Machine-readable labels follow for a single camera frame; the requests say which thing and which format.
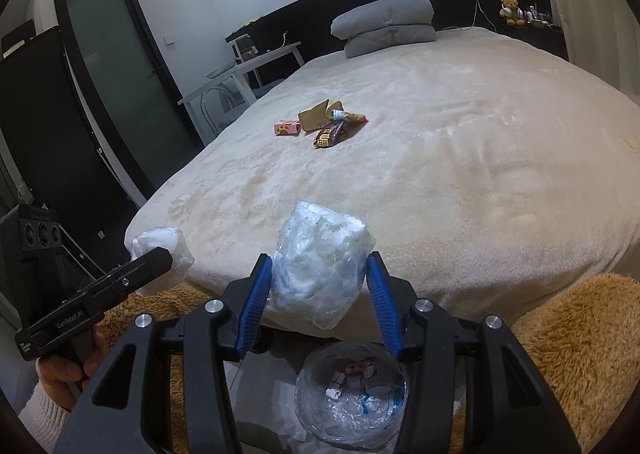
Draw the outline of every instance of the grey pillow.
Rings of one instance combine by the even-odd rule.
[[[344,47],[344,54],[347,58],[353,58],[354,56],[366,55],[391,46],[433,42],[435,39],[435,29],[426,24],[389,26],[376,31],[361,33],[349,39]]]
[[[359,6],[334,19],[331,34],[338,39],[400,24],[431,24],[430,0],[378,0]]]

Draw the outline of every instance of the teddy bear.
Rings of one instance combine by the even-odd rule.
[[[502,2],[502,9],[500,10],[500,16],[507,21],[507,26],[524,26],[524,14],[518,7],[517,0],[500,0]]]

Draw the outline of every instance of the white fluffy blanket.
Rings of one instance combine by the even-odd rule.
[[[324,98],[370,122],[327,150],[314,134],[273,134],[275,121]],[[168,180],[126,241],[181,228],[191,280],[221,293],[274,252],[305,199],[368,223],[391,275],[418,296],[513,322],[599,272],[640,273],[639,152],[640,108],[595,76],[481,28],[439,33],[308,63]],[[366,285],[328,334],[377,338]]]

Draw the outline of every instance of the plastic bag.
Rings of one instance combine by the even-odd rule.
[[[157,247],[168,250],[174,263],[167,273],[137,290],[138,295],[153,295],[178,286],[195,261],[184,240],[184,234],[177,228],[152,228],[134,237],[129,250],[131,259],[138,259]]]
[[[300,201],[280,230],[270,304],[332,329],[358,297],[376,240],[361,220]]]
[[[408,380],[379,346],[331,344],[305,360],[296,380],[296,415],[321,441],[376,449],[400,429]]]

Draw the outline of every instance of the snack wrapper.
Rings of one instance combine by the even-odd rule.
[[[349,134],[345,128],[346,125],[345,121],[335,121],[324,125],[314,140],[315,147],[328,148],[338,145]]]
[[[353,114],[344,110],[332,110],[329,121],[346,121],[347,123],[364,123],[369,121],[364,114]]]

